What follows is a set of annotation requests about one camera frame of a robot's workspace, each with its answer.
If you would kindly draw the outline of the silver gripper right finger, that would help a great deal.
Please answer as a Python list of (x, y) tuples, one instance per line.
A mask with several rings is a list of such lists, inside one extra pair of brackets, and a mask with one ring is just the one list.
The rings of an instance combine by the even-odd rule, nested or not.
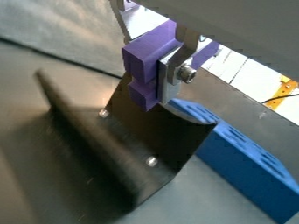
[(189, 83), (194, 76), (186, 60), (197, 52), (200, 33), (184, 25), (174, 28), (174, 39), (181, 43), (158, 60), (157, 100), (165, 104), (180, 91), (181, 82)]

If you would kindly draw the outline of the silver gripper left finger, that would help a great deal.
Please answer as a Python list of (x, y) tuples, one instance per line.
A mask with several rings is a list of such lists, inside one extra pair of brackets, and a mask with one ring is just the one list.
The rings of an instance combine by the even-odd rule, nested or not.
[(134, 3), (130, 0), (107, 0), (107, 1), (113, 14), (115, 16), (115, 21), (119, 30), (123, 34), (123, 43), (127, 44), (131, 39), (126, 29), (125, 20), (122, 18), (122, 13), (127, 12), (134, 7)]

